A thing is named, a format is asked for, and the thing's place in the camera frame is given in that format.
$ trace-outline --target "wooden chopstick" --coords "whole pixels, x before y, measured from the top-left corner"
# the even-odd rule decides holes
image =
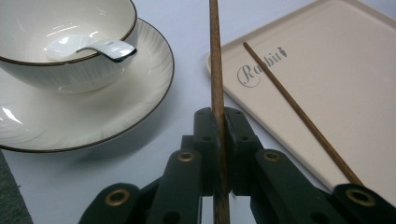
[[[341,158],[341,156],[337,153],[337,151],[332,147],[332,145],[327,141],[324,135],[320,132],[317,126],[312,122],[312,120],[305,114],[305,112],[299,107],[297,102],[291,97],[291,95],[286,91],[286,89],[282,86],[282,84],[277,80],[274,74],[269,70],[267,65],[260,59],[260,57],[254,52],[254,50],[250,47],[250,45],[245,42],[245,48],[249,52],[249,54],[253,57],[256,63],[262,68],[264,73],[271,79],[276,88],[280,91],[283,97],[288,101],[300,119],[303,121],[305,126],[311,131],[311,133],[316,137],[318,142],[322,145],[322,147],[326,150],[329,156],[332,158],[334,163],[338,166],[344,176],[350,181],[352,184],[357,184],[363,186],[358,177],[353,173],[353,171],[349,168],[347,163]]]
[[[221,68],[221,48],[219,34],[219,6],[217,0],[210,0],[210,62],[212,112],[220,129],[221,149],[219,152],[219,174],[213,196],[214,223],[229,224],[227,160],[225,148],[224,96]]]

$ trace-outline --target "white spoon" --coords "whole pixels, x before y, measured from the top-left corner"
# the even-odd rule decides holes
[[[80,53],[87,49],[95,50],[115,63],[120,63],[137,53],[137,49],[126,42],[111,39],[94,41],[86,35],[68,35],[54,40],[47,47],[46,53],[52,60],[64,62],[92,54],[91,51]]]

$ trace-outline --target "black plastic linkage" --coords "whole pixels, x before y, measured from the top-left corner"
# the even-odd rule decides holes
[[[396,223],[396,208],[372,190],[352,184],[332,194],[316,189],[283,153],[263,149],[245,115],[225,108],[229,187],[250,196],[259,224]],[[201,223],[203,196],[212,196],[220,149],[210,108],[195,113],[193,135],[184,135],[163,176],[143,189],[116,184],[104,189],[80,223]]]
[[[115,184],[102,190],[80,219],[81,224],[140,223],[139,188],[130,184]]]
[[[199,223],[201,167],[201,155],[195,150],[179,150],[171,155],[146,223]]]

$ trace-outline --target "white table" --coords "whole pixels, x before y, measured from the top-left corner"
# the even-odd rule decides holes
[[[309,2],[220,0],[221,42],[229,42]],[[364,2],[396,18],[396,1]],[[77,223],[102,189],[120,182],[143,188],[157,179],[168,157],[179,149],[181,136],[192,134],[194,112],[211,105],[210,79],[205,70],[209,1],[134,3],[138,17],[155,26],[172,48],[176,64],[173,85],[145,122],[102,145],[55,154],[3,150],[34,223]],[[225,104],[242,110],[227,95]],[[285,151],[264,128],[247,118],[264,147]],[[323,188],[299,162],[292,160],[314,185]],[[255,223],[248,203],[249,198],[230,198],[232,223]],[[212,215],[212,199],[204,198],[202,223],[212,223]]]

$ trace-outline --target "white saucer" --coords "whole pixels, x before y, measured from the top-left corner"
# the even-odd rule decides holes
[[[102,143],[144,120],[168,92],[175,71],[172,50],[139,19],[137,55],[114,83],[98,91],[51,93],[0,69],[0,148],[53,152]]]

